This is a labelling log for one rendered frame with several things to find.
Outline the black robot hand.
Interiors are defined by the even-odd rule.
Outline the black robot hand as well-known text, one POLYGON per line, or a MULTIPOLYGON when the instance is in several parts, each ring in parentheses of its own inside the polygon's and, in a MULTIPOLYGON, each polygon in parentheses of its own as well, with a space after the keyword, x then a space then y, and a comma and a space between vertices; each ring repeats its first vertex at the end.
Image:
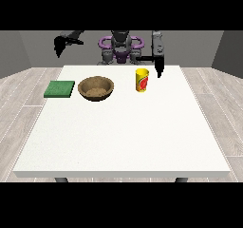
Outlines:
POLYGON ((83 43, 84 43, 83 41, 80 41, 78 39, 64 37, 64 36, 57 36, 54 39, 54 50, 56 51, 57 57, 60 57, 67 44, 82 45, 83 43))
POLYGON ((136 58, 137 61, 152 62, 155 64, 155 70, 160 78, 164 70, 164 57, 163 56, 141 56, 136 58))

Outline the yellow cup with melon print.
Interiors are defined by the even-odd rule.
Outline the yellow cup with melon print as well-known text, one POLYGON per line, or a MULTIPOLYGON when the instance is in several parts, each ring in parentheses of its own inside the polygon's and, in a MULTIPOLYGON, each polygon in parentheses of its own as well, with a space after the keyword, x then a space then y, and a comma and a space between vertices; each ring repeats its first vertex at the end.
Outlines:
POLYGON ((148 83, 149 70, 146 68, 138 68, 136 70, 136 90, 145 92, 148 83))

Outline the green square pad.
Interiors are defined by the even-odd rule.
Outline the green square pad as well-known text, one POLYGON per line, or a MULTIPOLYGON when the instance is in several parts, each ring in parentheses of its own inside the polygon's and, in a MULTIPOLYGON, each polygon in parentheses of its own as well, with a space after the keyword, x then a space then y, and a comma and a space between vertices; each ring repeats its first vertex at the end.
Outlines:
POLYGON ((45 98, 69 98, 71 96, 74 81, 51 81, 44 93, 45 98))

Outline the brown wooden bowl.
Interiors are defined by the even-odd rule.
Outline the brown wooden bowl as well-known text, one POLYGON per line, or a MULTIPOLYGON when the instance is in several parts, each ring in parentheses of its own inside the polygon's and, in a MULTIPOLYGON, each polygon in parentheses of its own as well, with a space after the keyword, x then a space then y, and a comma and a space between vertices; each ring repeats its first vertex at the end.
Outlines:
POLYGON ((88 101, 99 102, 108 98, 114 89, 114 83, 102 76, 83 79, 78 84, 79 93, 88 101))

